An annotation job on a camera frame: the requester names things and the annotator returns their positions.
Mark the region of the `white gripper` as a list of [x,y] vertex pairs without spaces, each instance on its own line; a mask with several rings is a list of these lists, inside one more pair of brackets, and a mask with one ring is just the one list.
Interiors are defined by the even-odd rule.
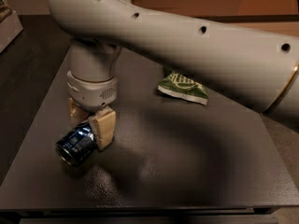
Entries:
[[67,72],[67,89],[71,97],[68,99],[70,124],[76,127],[89,117],[89,112],[96,112],[89,117],[89,124],[100,151],[106,149],[114,137],[116,112],[106,105],[116,100],[117,84],[115,77],[103,82],[90,82],[80,80],[70,71]]

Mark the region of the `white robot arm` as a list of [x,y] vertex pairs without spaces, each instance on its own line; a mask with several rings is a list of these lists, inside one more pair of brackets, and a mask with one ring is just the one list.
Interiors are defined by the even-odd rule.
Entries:
[[299,128],[299,39],[137,7],[49,0],[58,26],[130,49],[292,130]]

